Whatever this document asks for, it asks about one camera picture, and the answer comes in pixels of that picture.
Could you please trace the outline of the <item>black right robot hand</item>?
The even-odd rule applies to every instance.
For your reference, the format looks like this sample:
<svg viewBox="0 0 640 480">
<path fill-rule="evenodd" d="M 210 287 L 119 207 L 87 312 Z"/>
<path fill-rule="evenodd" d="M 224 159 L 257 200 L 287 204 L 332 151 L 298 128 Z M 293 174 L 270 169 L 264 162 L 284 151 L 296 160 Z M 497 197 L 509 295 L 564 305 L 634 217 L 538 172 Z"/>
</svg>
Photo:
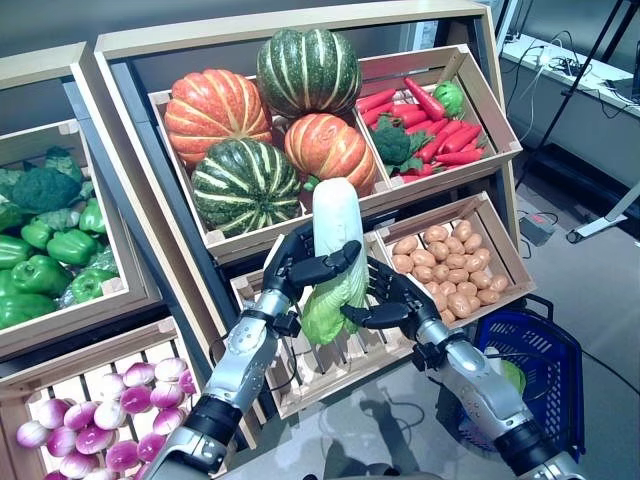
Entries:
<svg viewBox="0 0 640 480">
<path fill-rule="evenodd" d="M 411 277 L 395 272 L 373 257 L 368 258 L 368 275 L 366 293 L 377 304 L 370 308 L 351 305 L 340 308 L 355 325 L 369 330 L 398 327 L 407 338 L 415 340 L 423 323 L 441 320 L 435 302 Z"/>
</svg>

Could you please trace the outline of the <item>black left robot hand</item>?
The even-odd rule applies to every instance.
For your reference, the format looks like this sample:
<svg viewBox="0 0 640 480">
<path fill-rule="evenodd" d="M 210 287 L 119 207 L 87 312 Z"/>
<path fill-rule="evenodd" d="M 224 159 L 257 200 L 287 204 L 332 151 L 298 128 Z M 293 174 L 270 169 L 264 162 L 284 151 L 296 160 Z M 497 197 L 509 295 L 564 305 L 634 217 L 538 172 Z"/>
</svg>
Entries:
<svg viewBox="0 0 640 480">
<path fill-rule="evenodd" d="M 308 221 L 284 237 L 264 268 L 264 291 L 277 290 L 291 303 L 296 303 L 305 287 L 327 282 L 346 272 L 361 253 L 361 242 L 349 240 L 329 254 L 317 254 L 313 234 L 313 224 Z"/>
</svg>

